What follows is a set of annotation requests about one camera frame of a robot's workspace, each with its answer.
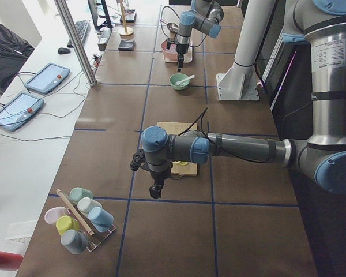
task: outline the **bowl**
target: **bowl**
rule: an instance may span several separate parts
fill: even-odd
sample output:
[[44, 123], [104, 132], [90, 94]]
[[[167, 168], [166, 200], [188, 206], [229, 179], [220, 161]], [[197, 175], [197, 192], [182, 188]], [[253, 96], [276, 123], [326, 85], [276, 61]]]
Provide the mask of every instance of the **bowl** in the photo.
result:
[[171, 48], [167, 49], [167, 41], [163, 41], [161, 43], [161, 50], [163, 52], [163, 55], [165, 57], [165, 59], [168, 59], [170, 61], [177, 61], [177, 55], [178, 53], [175, 51], [175, 44], [171, 44]]
[[181, 91], [189, 86], [190, 80], [182, 82], [180, 85], [175, 85], [177, 81], [181, 81], [188, 76], [183, 73], [175, 73], [169, 78], [169, 83], [173, 87], [173, 89], [177, 91]]

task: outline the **yellow cup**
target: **yellow cup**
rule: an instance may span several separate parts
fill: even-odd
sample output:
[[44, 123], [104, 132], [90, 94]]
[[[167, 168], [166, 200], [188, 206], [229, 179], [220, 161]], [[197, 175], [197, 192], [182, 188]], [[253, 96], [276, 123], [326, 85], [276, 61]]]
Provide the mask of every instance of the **yellow cup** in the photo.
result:
[[63, 235], [66, 231], [73, 229], [75, 231], [79, 231], [80, 224], [78, 221], [70, 217], [69, 215], [64, 215], [60, 217], [55, 226], [59, 232], [59, 235]]

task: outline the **green bowl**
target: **green bowl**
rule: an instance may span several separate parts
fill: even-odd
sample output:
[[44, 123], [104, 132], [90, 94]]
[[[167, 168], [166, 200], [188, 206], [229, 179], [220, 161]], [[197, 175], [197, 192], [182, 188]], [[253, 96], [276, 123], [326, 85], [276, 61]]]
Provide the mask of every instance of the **green bowl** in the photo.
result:
[[180, 85], [175, 85], [175, 83], [177, 81], [181, 81], [187, 77], [188, 76], [183, 74], [183, 73], [175, 73], [169, 78], [169, 83], [171, 84], [173, 89], [175, 89], [177, 91], [181, 91], [181, 90], [183, 90], [189, 86], [190, 80], [184, 81]]

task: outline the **wooden board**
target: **wooden board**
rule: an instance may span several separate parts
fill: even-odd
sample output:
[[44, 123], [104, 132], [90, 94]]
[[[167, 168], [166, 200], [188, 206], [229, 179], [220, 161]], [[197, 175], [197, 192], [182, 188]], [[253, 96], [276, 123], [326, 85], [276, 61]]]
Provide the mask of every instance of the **wooden board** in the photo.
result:
[[[156, 125], [162, 127], [168, 134], [179, 134], [186, 130], [192, 123], [180, 123], [180, 122], [157, 122]], [[197, 130], [197, 124], [195, 123], [190, 130]], [[188, 176], [197, 175], [197, 164], [188, 163], [186, 166], [180, 166], [173, 164], [173, 174], [184, 174]]]

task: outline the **keyboard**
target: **keyboard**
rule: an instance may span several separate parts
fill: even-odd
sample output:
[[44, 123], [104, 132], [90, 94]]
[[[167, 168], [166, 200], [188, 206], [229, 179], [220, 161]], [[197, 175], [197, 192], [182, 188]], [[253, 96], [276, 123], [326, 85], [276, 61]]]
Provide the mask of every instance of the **keyboard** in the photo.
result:
[[[81, 42], [84, 43], [90, 31], [90, 21], [80, 20], [75, 23], [75, 26], [78, 33], [78, 37], [80, 38]], [[70, 40], [68, 41], [67, 47], [73, 47], [72, 42]]]

